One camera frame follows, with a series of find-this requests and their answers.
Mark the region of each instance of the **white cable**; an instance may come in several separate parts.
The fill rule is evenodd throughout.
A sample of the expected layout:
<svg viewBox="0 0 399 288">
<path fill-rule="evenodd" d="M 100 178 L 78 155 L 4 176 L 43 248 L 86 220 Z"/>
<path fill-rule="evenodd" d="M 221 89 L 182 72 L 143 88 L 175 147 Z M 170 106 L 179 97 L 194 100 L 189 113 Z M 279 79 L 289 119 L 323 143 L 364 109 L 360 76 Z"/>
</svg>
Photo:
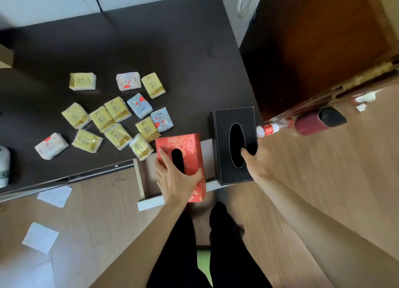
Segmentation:
<svg viewBox="0 0 399 288">
<path fill-rule="evenodd" d="M 238 0 L 237 16 L 242 18 L 247 12 L 255 9 L 260 0 Z"/>
</svg>

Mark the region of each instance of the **red tissue box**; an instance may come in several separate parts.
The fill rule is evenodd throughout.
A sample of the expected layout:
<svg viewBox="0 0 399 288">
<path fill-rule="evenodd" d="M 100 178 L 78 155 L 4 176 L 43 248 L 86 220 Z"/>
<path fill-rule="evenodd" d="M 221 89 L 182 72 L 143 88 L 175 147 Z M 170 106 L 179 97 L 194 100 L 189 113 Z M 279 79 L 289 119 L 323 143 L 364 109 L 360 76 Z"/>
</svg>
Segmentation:
<svg viewBox="0 0 399 288">
<path fill-rule="evenodd" d="M 184 173 L 186 175 L 194 175 L 199 168 L 202 168 L 202 179 L 197 183 L 188 202 L 201 202 L 206 194 L 205 174 L 203 170 L 202 151 L 199 137 L 200 135 L 196 133 L 174 137 L 163 137 L 155 140 L 158 159 L 162 165 L 165 166 L 159 153 L 159 149 L 162 148 L 172 160 L 172 150 L 177 148 L 182 152 Z"/>
</svg>

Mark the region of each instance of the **hand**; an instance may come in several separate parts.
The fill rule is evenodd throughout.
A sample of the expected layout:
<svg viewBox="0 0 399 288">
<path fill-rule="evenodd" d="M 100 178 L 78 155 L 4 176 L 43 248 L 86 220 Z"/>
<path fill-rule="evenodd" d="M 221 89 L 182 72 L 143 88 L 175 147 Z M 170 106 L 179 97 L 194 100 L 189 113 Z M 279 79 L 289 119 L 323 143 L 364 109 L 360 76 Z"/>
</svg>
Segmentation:
<svg viewBox="0 0 399 288">
<path fill-rule="evenodd" d="M 160 148 L 163 167 L 158 159 L 155 159 L 155 171 L 158 177 L 157 184 L 165 199 L 165 204 L 176 203 L 186 205 L 193 193 L 194 187 L 202 179 L 202 169 L 195 175 L 185 175 L 173 164 L 168 155 Z"/>
<path fill-rule="evenodd" d="M 266 148 L 265 140 L 263 138 L 258 138 L 258 150 L 255 156 L 248 153 L 245 148 L 241 149 L 241 156 L 247 163 L 249 174 L 257 184 L 260 183 L 262 178 L 274 178 L 273 172 L 271 170 L 272 154 Z"/>
</svg>

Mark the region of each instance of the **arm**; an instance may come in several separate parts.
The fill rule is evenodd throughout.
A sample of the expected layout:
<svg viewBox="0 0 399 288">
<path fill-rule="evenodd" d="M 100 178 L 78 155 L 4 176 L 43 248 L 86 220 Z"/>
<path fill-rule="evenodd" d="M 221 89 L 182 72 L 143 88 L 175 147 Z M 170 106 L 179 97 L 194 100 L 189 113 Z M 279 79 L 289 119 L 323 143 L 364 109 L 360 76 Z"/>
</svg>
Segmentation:
<svg viewBox="0 0 399 288">
<path fill-rule="evenodd" d="M 145 287 L 173 226 L 195 185 L 201 180 L 201 169 L 195 175 L 185 175 L 173 165 L 162 149 L 160 154 L 167 169 L 156 159 L 155 170 L 165 205 L 137 239 L 92 284 L 92 288 Z"/>
<path fill-rule="evenodd" d="M 258 140 L 255 156 L 242 150 L 249 173 L 299 235 L 336 287 L 397 287 L 399 261 L 316 209 L 271 171 L 271 154 Z"/>
</svg>

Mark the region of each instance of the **green mat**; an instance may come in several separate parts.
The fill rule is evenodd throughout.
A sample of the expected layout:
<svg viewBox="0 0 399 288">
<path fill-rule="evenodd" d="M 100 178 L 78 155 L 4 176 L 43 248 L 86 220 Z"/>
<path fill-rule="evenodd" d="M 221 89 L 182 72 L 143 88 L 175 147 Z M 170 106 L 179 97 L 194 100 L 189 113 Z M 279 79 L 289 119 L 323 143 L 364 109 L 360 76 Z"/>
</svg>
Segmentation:
<svg viewBox="0 0 399 288">
<path fill-rule="evenodd" d="M 209 283 L 213 287 L 211 272 L 209 271 L 209 263 L 211 262 L 210 250 L 197 250 L 197 264 L 198 268 L 206 275 Z"/>
</svg>

